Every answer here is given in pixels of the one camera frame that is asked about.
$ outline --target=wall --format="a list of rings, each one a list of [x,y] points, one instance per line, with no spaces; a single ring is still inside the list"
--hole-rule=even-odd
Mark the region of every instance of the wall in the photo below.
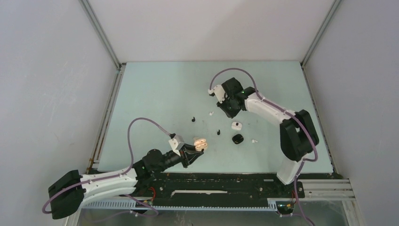
[[[91,1],[121,62],[301,61],[333,0]]]
[[[0,222],[61,225],[47,188],[86,168],[115,68],[77,0],[0,2]]]
[[[399,225],[397,0],[343,1],[306,71],[331,152],[369,226]]]

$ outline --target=black joint cover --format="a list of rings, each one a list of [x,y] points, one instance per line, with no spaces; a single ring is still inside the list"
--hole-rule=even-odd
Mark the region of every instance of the black joint cover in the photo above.
[[[64,188],[80,182],[80,174],[78,170],[72,170],[66,173],[62,178],[55,182],[48,188],[49,197],[53,197],[57,192]],[[56,197],[51,203],[51,215],[53,219],[65,218],[76,212],[80,203],[84,198],[84,189],[82,186],[77,186],[69,191],[66,191]]]
[[[319,137],[310,114],[305,110],[301,110],[295,113],[295,117],[305,126],[314,144],[317,145]],[[294,119],[283,120],[280,124],[280,146],[287,158],[293,161],[300,161],[305,154],[311,153],[313,149],[305,132],[301,128],[297,132],[296,128],[299,128],[299,125]]]

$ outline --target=black round object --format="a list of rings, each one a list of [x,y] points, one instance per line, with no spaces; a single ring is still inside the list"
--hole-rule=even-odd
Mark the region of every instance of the black round object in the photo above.
[[[233,136],[232,140],[235,144],[240,144],[242,141],[244,141],[244,137],[241,134],[237,134]]]

